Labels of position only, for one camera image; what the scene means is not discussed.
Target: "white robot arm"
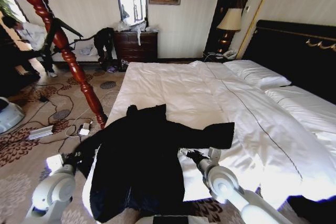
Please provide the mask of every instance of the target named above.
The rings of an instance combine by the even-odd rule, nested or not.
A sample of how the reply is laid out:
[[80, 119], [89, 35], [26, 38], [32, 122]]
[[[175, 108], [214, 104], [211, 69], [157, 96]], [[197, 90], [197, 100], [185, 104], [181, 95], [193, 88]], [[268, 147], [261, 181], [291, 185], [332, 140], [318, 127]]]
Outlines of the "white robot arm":
[[246, 224], [292, 224], [255, 192], [242, 189], [231, 170], [219, 166], [221, 150], [210, 148], [209, 158], [185, 148], [181, 152], [196, 163], [211, 196], [221, 203], [229, 200]]
[[66, 164], [44, 179], [35, 189], [32, 206], [22, 224], [61, 224], [64, 209], [75, 190], [72, 165]]
[[[208, 157], [185, 148], [180, 152], [196, 163], [212, 197], [221, 203], [229, 200], [246, 224], [292, 224], [255, 192], [242, 189], [231, 170], [219, 166], [221, 150], [210, 148]], [[75, 190], [73, 174], [74, 167], [66, 164], [44, 179], [34, 191], [32, 206], [22, 224], [61, 224]]]

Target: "telephone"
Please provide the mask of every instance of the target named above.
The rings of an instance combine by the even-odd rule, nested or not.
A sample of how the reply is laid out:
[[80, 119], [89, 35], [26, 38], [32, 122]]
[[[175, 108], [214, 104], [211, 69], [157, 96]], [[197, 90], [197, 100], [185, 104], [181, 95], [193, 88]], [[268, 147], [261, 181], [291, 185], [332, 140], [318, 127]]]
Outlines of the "telephone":
[[225, 57], [228, 60], [234, 60], [237, 56], [236, 50], [229, 50], [223, 54], [223, 57]]

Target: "white pillow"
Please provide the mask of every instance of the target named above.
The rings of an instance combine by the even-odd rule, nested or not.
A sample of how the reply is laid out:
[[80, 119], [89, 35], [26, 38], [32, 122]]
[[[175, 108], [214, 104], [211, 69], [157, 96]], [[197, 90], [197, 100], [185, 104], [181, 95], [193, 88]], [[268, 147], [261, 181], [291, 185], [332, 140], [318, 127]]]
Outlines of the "white pillow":
[[226, 62], [224, 65], [246, 82], [262, 90], [291, 84], [286, 77], [250, 60], [234, 60]]
[[336, 156], [336, 105], [296, 86], [265, 91]]

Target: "wooden bedpost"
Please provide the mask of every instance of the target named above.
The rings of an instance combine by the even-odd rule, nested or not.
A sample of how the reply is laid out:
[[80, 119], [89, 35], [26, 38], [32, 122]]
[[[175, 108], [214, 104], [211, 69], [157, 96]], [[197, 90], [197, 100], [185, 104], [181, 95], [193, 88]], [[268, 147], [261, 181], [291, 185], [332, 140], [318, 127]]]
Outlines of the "wooden bedpost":
[[[47, 31], [49, 31], [50, 25], [55, 17], [50, 7], [48, 6], [48, 0], [27, 1], [33, 5], [36, 14], [42, 18]], [[107, 116], [104, 114], [101, 103], [94, 93], [92, 86], [88, 83], [84, 71], [76, 62], [75, 54], [70, 50], [68, 46], [68, 38], [62, 28], [57, 30], [53, 42], [58, 48], [61, 49], [63, 59], [68, 63], [75, 80], [79, 82], [80, 89], [85, 95], [91, 110], [96, 115], [98, 123], [100, 124], [101, 128], [104, 128]]]

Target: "carpet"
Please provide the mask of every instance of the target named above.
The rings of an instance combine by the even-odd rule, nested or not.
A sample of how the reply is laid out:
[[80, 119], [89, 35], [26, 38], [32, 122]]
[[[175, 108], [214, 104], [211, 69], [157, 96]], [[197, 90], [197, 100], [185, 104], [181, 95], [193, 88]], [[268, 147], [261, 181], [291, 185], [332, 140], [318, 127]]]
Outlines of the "carpet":
[[[100, 98], [104, 112], [109, 114], [122, 85], [124, 73], [107, 73], [97, 66], [84, 66], [86, 77]], [[90, 135], [100, 130], [96, 117], [88, 110], [80, 86], [68, 68], [57, 69], [58, 77], [48, 78], [41, 67], [41, 79], [9, 98], [25, 111], [25, 118], [13, 129], [0, 135], [0, 223], [20, 223], [31, 206], [35, 187], [50, 173], [46, 158], [61, 153], [70, 153], [86, 137], [77, 137], [78, 127], [91, 124]], [[45, 96], [48, 101], [39, 101]], [[27, 139], [31, 130], [54, 125], [54, 134], [39, 140]], [[63, 224], [96, 223], [85, 210], [81, 194], [85, 178], [76, 172], [76, 190], [72, 203], [62, 216]], [[308, 223], [299, 218], [285, 203], [280, 210], [293, 223]], [[184, 203], [181, 213], [208, 217], [215, 223], [243, 224], [236, 208], [229, 202], [219, 204], [212, 199]], [[108, 224], [133, 224], [142, 213], [126, 209], [111, 219]]]

